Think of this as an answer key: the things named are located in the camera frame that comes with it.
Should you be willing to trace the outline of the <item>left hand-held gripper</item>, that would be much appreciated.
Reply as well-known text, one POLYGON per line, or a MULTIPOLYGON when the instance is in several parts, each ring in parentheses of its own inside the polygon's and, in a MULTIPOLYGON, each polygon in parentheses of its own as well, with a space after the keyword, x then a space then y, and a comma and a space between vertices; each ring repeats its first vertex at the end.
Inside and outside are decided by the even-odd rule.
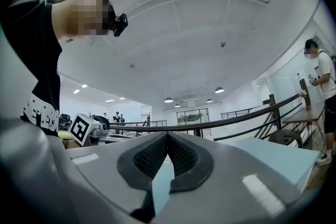
POLYGON ((109 134, 109 122, 99 115, 87 116, 77 113, 73 120, 69 133, 80 146, 97 144, 98 140, 109 134))

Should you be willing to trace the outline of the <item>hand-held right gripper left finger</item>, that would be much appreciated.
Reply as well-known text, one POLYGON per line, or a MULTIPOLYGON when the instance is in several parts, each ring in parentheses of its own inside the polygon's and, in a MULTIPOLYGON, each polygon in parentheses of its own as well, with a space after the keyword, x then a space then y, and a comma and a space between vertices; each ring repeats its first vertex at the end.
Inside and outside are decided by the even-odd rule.
POLYGON ((152 181, 167 156, 167 134, 68 150, 94 190, 135 218, 155 217, 152 181))

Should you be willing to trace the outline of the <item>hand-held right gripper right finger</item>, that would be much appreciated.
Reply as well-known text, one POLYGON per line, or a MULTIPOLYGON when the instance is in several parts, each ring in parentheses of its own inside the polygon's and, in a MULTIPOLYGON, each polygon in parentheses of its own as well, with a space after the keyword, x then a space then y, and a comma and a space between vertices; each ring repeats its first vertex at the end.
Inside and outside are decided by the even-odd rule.
POLYGON ((155 223, 271 223, 301 196, 288 179, 240 148, 170 132, 174 179, 155 223))

